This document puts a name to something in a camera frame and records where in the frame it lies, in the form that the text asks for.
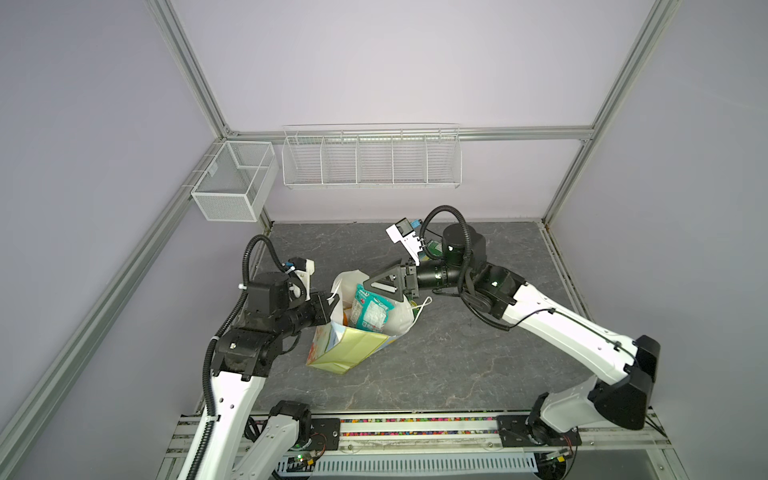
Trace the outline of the teal Fox's candy packet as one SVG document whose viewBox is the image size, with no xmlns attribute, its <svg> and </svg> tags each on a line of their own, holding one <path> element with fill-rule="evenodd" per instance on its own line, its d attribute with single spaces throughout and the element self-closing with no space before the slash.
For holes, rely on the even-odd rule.
<svg viewBox="0 0 768 480">
<path fill-rule="evenodd" d="M 359 330 L 382 332 L 394 308 L 392 301 L 358 284 L 347 316 L 348 325 Z"/>
</svg>

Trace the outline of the white and green paper bag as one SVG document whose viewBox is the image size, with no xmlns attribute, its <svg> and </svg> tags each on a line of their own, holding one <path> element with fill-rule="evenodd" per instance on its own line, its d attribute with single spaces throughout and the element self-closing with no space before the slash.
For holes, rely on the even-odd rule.
<svg viewBox="0 0 768 480">
<path fill-rule="evenodd" d="M 334 374 L 345 374 L 371 355 L 408 333 L 419 320 L 422 312 L 432 303 L 428 296 L 418 304 L 405 299 L 392 301 L 395 308 L 382 332 L 359 330 L 348 325 L 347 316 L 352 306 L 356 286 L 368 279 L 360 270 L 340 273 L 332 285 L 332 293 L 339 303 L 331 322 L 316 329 L 306 364 L 312 368 Z"/>
</svg>

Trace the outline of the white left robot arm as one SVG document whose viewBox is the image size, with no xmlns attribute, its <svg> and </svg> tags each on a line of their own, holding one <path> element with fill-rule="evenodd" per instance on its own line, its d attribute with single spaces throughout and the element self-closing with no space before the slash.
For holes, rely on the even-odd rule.
<svg viewBox="0 0 768 480">
<path fill-rule="evenodd" d="M 330 323 L 336 294 L 310 287 L 314 264 L 279 259 L 271 240 L 257 234 L 244 250 L 240 296 L 206 347 L 202 371 L 203 414 L 182 466 L 183 479 L 275 479 L 279 461 L 312 444 L 309 407 L 282 400 L 243 456 L 237 455 L 251 411 L 276 359 L 289 353 L 286 339 Z"/>
</svg>

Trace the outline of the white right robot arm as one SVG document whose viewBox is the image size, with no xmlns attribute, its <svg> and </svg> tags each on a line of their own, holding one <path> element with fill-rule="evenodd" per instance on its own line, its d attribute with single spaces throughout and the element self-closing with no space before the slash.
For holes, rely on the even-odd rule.
<svg viewBox="0 0 768 480">
<path fill-rule="evenodd" d="M 371 275 L 364 283 L 367 291 L 403 301 L 425 290 L 453 289 L 484 324 L 532 333 L 590 371 L 587 380 L 572 388 L 540 394 L 520 439 L 534 445 L 568 443 L 569 432 L 601 421 L 631 431 L 645 427 L 657 380 L 658 341 L 601 327 L 523 276 L 488 261 L 485 237 L 453 206 L 438 206 L 422 221 L 403 218 L 386 233 L 409 257 Z"/>
</svg>

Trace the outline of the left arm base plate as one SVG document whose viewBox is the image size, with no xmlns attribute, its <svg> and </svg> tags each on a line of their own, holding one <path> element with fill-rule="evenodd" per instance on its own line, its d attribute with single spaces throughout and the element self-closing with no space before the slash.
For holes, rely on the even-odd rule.
<svg viewBox="0 0 768 480">
<path fill-rule="evenodd" d="M 290 451 L 335 451 L 341 440 L 341 419 L 313 417 L 309 423 L 299 424 L 297 442 Z"/>
</svg>

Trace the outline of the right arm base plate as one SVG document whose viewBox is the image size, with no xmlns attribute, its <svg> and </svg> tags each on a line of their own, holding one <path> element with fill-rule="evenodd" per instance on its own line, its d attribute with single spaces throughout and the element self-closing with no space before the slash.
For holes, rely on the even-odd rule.
<svg viewBox="0 0 768 480">
<path fill-rule="evenodd" d="M 560 433 L 536 423 L 530 426 L 527 414 L 505 414 L 496 417 L 498 435 L 505 448 L 512 447 L 577 447 L 582 439 L 576 429 Z"/>
</svg>

